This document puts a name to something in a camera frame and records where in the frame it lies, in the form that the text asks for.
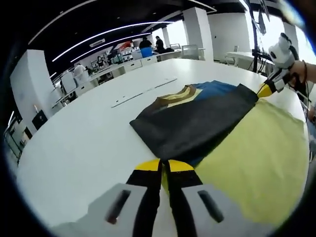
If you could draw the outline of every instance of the man in black shirt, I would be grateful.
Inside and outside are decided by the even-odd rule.
[[[160,39],[159,36],[156,36],[156,48],[158,53],[164,53],[164,48],[163,48],[163,41]]]
[[[151,47],[152,43],[147,39],[147,37],[143,37],[143,41],[140,42],[139,48],[148,48]]]

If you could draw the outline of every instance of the office chair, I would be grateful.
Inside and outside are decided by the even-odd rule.
[[[173,50],[176,50],[176,49],[181,49],[181,46],[178,43],[174,43],[170,45],[170,48],[172,48]]]
[[[182,58],[198,60],[198,46],[196,44],[182,46]]]

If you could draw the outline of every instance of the white desk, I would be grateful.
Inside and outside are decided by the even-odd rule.
[[[252,56],[251,52],[227,52],[225,54],[225,58],[234,58],[235,67],[239,66],[239,60],[244,60],[247,61],[248,64],[250,65],[252,63],[252,61],[254,60],[254,56]],[[267,60],[266,64],[268,65],[274,65],[271,61]]]
[[[111,109],[118,98],[174,77],[177,80]],[[178,92],[186,84],[212,80],[242,83],[256,91],[265,78],[223,64],[170,59],[131,71],[85,93],[45,123],[24,148],[17,183],[26,201],[49,226],[76,221],[106,190],[125,183],[136,165],[155,157],[129,122],[158,96]],[[268,100],[305,121],[300,101],[289,89]],[[177,236],[175,233],[169,201],[161,189],[153,236]]]
[[[198,49],[198,54],[199,54],[199,58],[200,60],[205,60],[204,59],[204,50],[205,48],[199,48]],[[152,57],[157,57],[159,58],[160,61],[165,61],[168,59],[172,59],[172,58],[179,58],[182,55],[182,50],[181,49],[176,49],[174,52],[168,52],[168,53],[161,53],[161,54],[155,54]],[[107,74],[107,73],[113,73],[113,77],[116,78],[118,76],[121,76],[131,70],[133,70],[132,68],[129,68],[129,65],[131,64],[139,64],[140,66],[135,67],[136,68],[140,68],[143,67],[145,65],[143,65],[143,63],[141,62],[142,60],[144,60],[143,58],[141,59],[136,59],[136,60],[131,60],[122,64],[113,64],[107,68],[104,68],[100,71],[98,71],[97,73],[93,74],[90,76],[89,81],[92,82],[94,84],[95,87],[97,87],[97,79],[100,78],[101,76]],[[67,99],[67,97],[75,91],[72,90],[71,92],[69,92],[67,95],[63,96],[62,98],[60,98],[58,101],[56,101],[56,103],[52,106],[52,108],[54,108],[55,106],[57,106],[61,101]]]

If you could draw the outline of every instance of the black ceiling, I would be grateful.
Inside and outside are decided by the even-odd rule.
[[[243,12],[242,5],[239,2],[227,3],[223,0],[223,2],[226,2],[225,4],[218,4],[218,0],[199,1],[214,6],[218,13]],[[29,42],[46,24],[70,8],[84,2],[87,1],[24,1],[18,8],[15,8],[16,14],[11,18],[15,19],[12,29],[24,42]],[[59,74],[72,66],[71,60],[91,50],[89,44],[100,39],[111,42],[137,35],[142,33],[148,25],[126,28],[91,39],[52,62],[56,56],[74,44],[101,32],[130,24],[157,21],[175,11],[183,11],[193,6],[210,11],[210,9],[188,0],[90,0],[89,2],[54,21],[28,45],[29,49],[44,50],[50,74],[54,72]],[[169,20],[175,21],[178,19],[182,19],[182,16],[178,15]],[[163,26],[165,24],[157,25],[149,32]]]

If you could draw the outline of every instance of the white cabinet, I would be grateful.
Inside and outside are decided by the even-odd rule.
[[[147,58],[142,58],[141,59],[142,65],[146,66],[152,63],[156,63],[157,62],[157,57],[156,56],[152,56],[152,57],[147,57]]]
[[[94,88],[93,84],[88,81],[86,83],[81,84],[78,88],[76,88],[75,92],[76,92],[76,95],[79,97],[93,88]]]
[[[124,64],[124,69],[126,72],[129,72],[136,68],[141,68],[141,67],[142,67],[142,63],[140,62],[140,60],[131,61],[129,63]]]

